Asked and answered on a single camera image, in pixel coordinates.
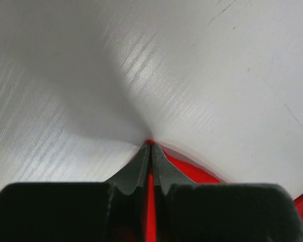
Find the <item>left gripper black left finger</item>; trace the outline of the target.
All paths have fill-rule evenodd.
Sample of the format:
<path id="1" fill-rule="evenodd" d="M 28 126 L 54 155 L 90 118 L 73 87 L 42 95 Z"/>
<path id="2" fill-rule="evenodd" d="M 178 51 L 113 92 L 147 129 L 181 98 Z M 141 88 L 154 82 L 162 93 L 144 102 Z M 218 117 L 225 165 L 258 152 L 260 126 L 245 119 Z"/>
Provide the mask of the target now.
<path id="1" fill-rule="evenodd" d="M 151 145 L 104 182 L 12 183 L 0 191 L 0 241 L 145 241 Z"/>

